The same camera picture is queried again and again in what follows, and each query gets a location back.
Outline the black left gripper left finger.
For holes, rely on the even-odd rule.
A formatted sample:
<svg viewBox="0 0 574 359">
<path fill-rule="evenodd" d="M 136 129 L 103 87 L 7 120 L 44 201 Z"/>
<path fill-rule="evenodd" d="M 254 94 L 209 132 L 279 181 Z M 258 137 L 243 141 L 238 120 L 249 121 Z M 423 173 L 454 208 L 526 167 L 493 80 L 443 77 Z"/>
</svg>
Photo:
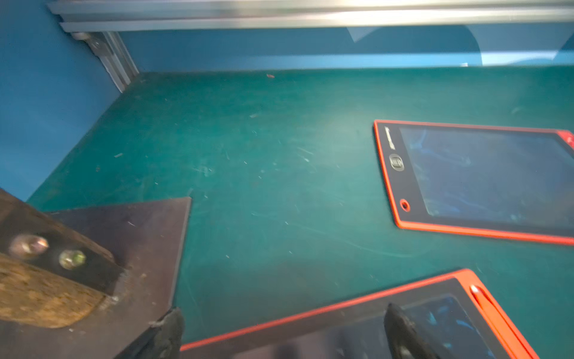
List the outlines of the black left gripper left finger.
<svg viewBox="0 0 574 359">
<path fill-rule="evenodd" d="M 179 308 L 170 308 L 164 316 L 149 324 L 115 359 L 179 358 L 185 321 Z"/>
</svg>

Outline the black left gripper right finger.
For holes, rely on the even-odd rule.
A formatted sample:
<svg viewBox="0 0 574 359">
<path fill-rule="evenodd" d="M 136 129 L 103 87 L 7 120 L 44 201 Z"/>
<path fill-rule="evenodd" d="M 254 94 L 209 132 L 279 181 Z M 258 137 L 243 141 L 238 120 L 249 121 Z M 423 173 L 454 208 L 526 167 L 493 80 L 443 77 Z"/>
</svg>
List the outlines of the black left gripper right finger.
<svg viewBox="0 0 574 359">
<path fill-rule="evenodd" d="M 392 358 L 404 358 L 407 352 L 412 358 L 439 358 L 438 353 L 431 347 L 416 330 L 416 325 L 400 306 L 390 303 L 384 317 L 384 328 Z"/>
</svg>

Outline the red tablet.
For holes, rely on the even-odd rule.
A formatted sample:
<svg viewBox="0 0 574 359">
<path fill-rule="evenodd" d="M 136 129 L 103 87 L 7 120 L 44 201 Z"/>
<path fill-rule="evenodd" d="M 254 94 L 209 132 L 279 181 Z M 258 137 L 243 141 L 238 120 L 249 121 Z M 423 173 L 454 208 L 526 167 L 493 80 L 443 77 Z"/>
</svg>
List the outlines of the red tablet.
<svg viewBox="0 0 574 359">
<path fill-rule="evenodd" d="M 401 229 L 573 243 L 573 134 L 566 130 L 374 123 Z"/>
<path fill-rule="evenodd" d="M 472 296 L 487 293 L 532 358 L 536 352 L 469 269 L 438 275 L 357 299 L 194 343 L 182 358 L 392 358 L 384 328 L 390 303 L 414 321 L 439 358 L 512 358 Z"/>
</svg>

